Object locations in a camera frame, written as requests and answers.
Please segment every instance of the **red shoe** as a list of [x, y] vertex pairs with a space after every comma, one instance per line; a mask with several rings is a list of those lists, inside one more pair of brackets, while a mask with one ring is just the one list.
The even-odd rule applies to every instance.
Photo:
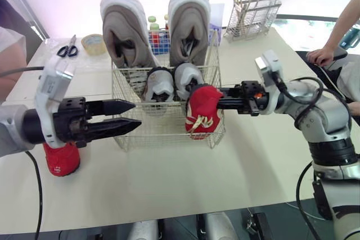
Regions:
[[66, 176], [73, 173], [80, 166], [79, 149], [73, 143], [67, 143], [61, 148], [51, 148], [43, 143], [46, 153], [47, 166], [55, 176]]
[[[187, 102], [185, 129], [189, 133], [214, 132], [220, 123], [222, 110], [217, 109], [219, 99], [223, 94], [212, 85], [203, 84], [190, 93]], [[192, 139], [204, 139], [203, 136], [191, 136]]]

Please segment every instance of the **masking tape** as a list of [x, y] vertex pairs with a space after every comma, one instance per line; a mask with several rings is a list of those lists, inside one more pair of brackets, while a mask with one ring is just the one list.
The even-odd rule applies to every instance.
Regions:
[[85, 51], [91, 56], [101, 55], [106, 52], [106, 47], [102, 35], [91, 34], [81, 40]]

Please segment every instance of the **table surface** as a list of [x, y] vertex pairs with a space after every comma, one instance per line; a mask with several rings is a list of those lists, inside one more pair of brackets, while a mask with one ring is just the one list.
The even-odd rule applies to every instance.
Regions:
[[[43, 65], [52, 42], [42, 44], [30, 66]], [[221, 42], [223, 85], [260, 80], [254, 59], [273, 49], [285, 79], [314, 76], [274, 29], [267, 36], [244, 42]], [[67, 96], [87, 100], [111, 98], [108, 55], [92, 62], [80, 51]], [[32, 107], [37, 75], [24, 73], [4, 104]], [[80, 91], [77, 84], [89, 89]], [[80, 149], [81, 165], [73, 174], [55, 177], [47, 169], [42, 146], [32, 150], [43, 185], [41, 231], [65, 230], [169, 218], [203, 212], [269, 205], [295, 199], [295, 187], [310, 162], [308, 144], [287, 115], [251, 117], [225, 112], [226, 133], [210, 149], [194, 141], [183, 146], [121, 150], [112, 138]], [[360, 148], [360, 128], [352, 140]], [[301, 198], [312, 197], [307, 174]], [[24, 153], [0, 159], [0, 234], [33, 232], [38, 218], [38, 187], [32, 162]]]

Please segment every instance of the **white sneaker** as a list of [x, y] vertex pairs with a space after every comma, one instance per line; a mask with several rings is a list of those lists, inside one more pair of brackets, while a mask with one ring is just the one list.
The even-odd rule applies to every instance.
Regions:
[[209, 0], [170, 0], [170, 66], [190, 62], [202, 66], [208, 49]]
[[143, 100], [146, 102], [171, 102], [174, 99], [174, 80], [169, 69], [155, 67], [149, 71]]
[[118, 68], [157, 67], [139, 0], [101, 0], [103, 39]]
[[204, 84], [204, 78], [201, 71], [192, 63], [184, 62], [174, 70], [174, 81], [176, 93], [180, 99], [186, 101], [193, 87]]

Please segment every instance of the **cable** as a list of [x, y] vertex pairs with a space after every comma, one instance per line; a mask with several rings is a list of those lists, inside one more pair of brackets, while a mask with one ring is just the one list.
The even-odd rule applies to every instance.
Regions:
[[332, 85], [332, 87], [342, 96], [343, 99], [345, 98], [345, 95], [338, 89], [338, 87], [332, 82], [332, 80], [330, 79], [330, 77], [328, 76], [327, 72], [324, 70], [323, 67], [318, 66], [319, 69], [322, 71], [322, 73], [325, 75], [326, 79], [330, 82], [330, 84]]
[[[292, 208], [299, 209], [297, 206], [292, 205], [292, 204], [290, 204], [290, 203], [288, 203], [288, 202], [285, 202], [285, 204], [291, 206]], [[304, 212], [304, 213], [306, 214], [306, 216], [309, 216], [309, 217], [311, 217], [311, 218], [313, 218], [313, 219], [317, 219], [317, 220], [321, 220], [321, 221], [329, 221], [329, 220], [326, 220], [326, 219], [319, 218], [319, 217], [317, 217], [317, 216], [313, 216], [313, 215], [311, 215], [311, 214], [309, 214], [309, 213], [307, 213], [307, 212]]]
[[5, 76], [10, 75], [10, 74], [14, 74], [14, 73], [21, 73], [23, 71], [43, 70], [43, 69], [44, 69], [44, 66], [40, 66], [40, 67], [22, 67], [20, 69], [8, 70], [8, 71], [5, 71], [3, 73], [0, 73], [0, 78], [5, 77]]
[[348, 104], [346, 103], [345, 100], [343, 100], [341, 98], [341, 96], [336, 93], [334, 90], [331, 90], [331, 89], [324, 89], [325, 92], [327, 93], [330, 93], [332, 94], [338, 101], [340, 101], [346, 108], [346, 110], [348, 111], [348, 114], [349, 114], [349, 121], [348, 121], [348, 125], [349, 125], [349, 130], [351, 131], [351, 128], [353, 127], [353, 122], [352, 122], [352, 117], [351, 117], [351, 112], [350, 112], [350, 109], [349, 109], [349, 106]]
[[[282, 80], [282, 78], [280, 77], [279, 73], [277, 72], [273, 72], [272, 74], [272, 79], [274, 80], [275, 82], [275, 85], [277, 86], [277, 88], [280, 90], [281, 93], [283, 93], [287, 98], [289, 98], [290, 100], [294, 101], [294, 102], [297, 102], [299, 104], [302, 104], [302, 105], [309, 105], [311, 103], [313, 103], [314, 101], [318, 101], [318, 97], [314, 97], [312, 100], [310, 101], [303, 101], [302, 99], [298, 99], [294, 96], [292, 96], [288, 91], [287, 91], [287, 86], [286, 84], [284, 83], [284, 81]], [[297, 78], [293, 81], [302, 81], [302, 80], [312, 80], [312, 81], [315, 81], [318, 85], [319, 85], [319, 91], [321, 92], [322, 94], [322, 91], [324, 89], [324, 86], [322, 84], [322, 82], [317, 79], [317, 78], [313, 78], [313, 77], [301, 77], [301, 78]]]
[[309, 170], [309, 168], [311, 167], [312, 163], [310, 162], [305, 168], [304, 170], [301, 172], [298, 183], [296, 184], [296, 204], [298, 205], [299, 211], [301, 213], [301, 215], [303, 216], [305, 223], [307, 224], [307, 226], [309, 227], [311, 233], [313, 234], [315, 240], [321, 240], [320, 236], [317, 234], [316, 230], [314, 229], [314, 226], [311, 224], [310, 220], [308, 219], [308, 217], [305, 214], [305, 211], [303, 209], [302, 203], [300, 202], [300, 186], [301, 183], [303, 181], [304, 175], [306, 174], [306, 172]]
[[36, 228], [36, 233], [35, 233], [35, 240], [37, 240], [39, 238], [41, 219], [42, 219], [42, 216], [43, 216], [43, 191], [42, 191], [42, 186], [41, 186], [41, 178], [40, 178], [40, 172], [39, 172], [38, 163], [36, 162], [36, 159], [34, 158], [34, 156], [29, 151], [25, 151], [25, 153], [30, 157], [31, 161], [34, 163], [36, 177], [38, 179], [39, 219], [38, 219], [38, 226]]
[[297, 129], [300, 129], [300, 122], [302, 121], [302, 119], [309, 113], [309, 111], [315, 106], [315, 104], [319, 101], [319, 99], [322, 96], [322, 93], [324, 91], [324, 86], [322, 84], [322, 82], [317, 79], [317, 78], [313, 78], [313, 77], [301, 77], [301, 78], [297, 78], [293, 81], [302, 81], [302, 80], [311, 80], [311, 81], [315, 81], [318, 85], [319, 88], [316, 89], [315, 91], [315, 97], [312, 98], [310, 101], [303, 101], [301, 99], [298, 99], [294, 96], [292, 96], [288, 91], [287, 91], [287, 86], [284, 83], [284, 81], [281, 79], [280, 75], [276, 72], [272, 73], [272, 79], [275, 82], [275, 85], [277, 86], [277, 88], [280, 90], [281, 93], [283, 93], [287, 98], [289, 98], [290, 100], [300, 103], [302, 105], [308, 105], [299, 115], [298, 117], [296, 117], [295, 121], [294, 121], [294, 126]]

